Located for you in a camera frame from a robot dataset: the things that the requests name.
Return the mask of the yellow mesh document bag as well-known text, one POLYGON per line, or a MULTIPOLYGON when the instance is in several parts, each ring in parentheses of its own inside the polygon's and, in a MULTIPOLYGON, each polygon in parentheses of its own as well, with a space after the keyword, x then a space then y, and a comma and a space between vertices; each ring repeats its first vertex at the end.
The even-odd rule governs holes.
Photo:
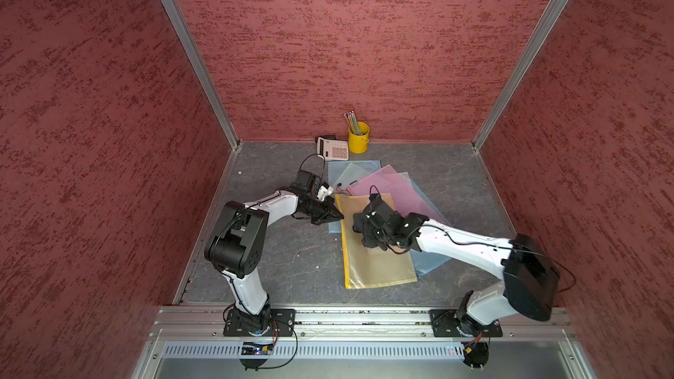
POLYGON ((365 247, 363 235, 354 232, 353 216, 362 213, 368 205, 366 196, 337 195, 335 203, 344 216, 341 221, 342 255, 347 289, 374 289, 417 281, 410 254, 398 255, 390 250, 384 251, 379 246, 365 247))

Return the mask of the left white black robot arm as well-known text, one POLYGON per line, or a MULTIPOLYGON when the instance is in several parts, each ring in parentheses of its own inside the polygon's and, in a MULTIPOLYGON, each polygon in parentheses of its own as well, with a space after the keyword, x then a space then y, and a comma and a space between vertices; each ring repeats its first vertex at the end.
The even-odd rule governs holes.
POLYGON ((309 192, 279 189, 254 202, 228 202, 205 245, 205 259, 229 283, 234 308, 257 329, 265 328, 270 320, 269 294, 257 269, 268 227, 297 215, 316 226, 344 219, 331 196, 320 199, 309 192))

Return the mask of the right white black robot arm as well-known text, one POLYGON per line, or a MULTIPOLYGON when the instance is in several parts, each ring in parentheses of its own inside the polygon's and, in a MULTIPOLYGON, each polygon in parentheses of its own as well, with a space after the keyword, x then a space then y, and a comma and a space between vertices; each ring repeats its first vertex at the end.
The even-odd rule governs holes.
POLYGON ((476 337, 516 314, 539 322, 550 320, 560 272, 534 239, 522 234, 509 240, 470 233, 415 212, 402 216, 377 195, 353 220, 353 230, 363 235, 365 247, 395 254, 440 254, 498 279, 482 291, 468 291, 459 308, 439 316, 435 324, 448 320, 459 335, 476 337))

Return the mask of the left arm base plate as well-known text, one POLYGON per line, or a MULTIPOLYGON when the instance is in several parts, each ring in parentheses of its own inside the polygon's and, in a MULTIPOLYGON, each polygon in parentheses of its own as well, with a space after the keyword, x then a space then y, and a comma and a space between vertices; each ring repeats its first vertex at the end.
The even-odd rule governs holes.
POLYGON ((223 335, 240 338, 291 337, 296 314, 293 309, 272 308, 258 315, 250 315, 233 308, 224 317, 223 335))

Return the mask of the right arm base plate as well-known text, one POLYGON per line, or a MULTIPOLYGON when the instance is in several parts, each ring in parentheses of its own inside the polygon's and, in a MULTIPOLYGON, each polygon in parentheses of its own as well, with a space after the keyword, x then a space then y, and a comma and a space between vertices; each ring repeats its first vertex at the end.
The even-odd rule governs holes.
POLYGON ((429 317, 435 338, 475 339, 480 334, 483 338, 503 337, 497 321, 486 326, 481 325, 468 315, 457 315, 457 310, 431 310, 429 317))

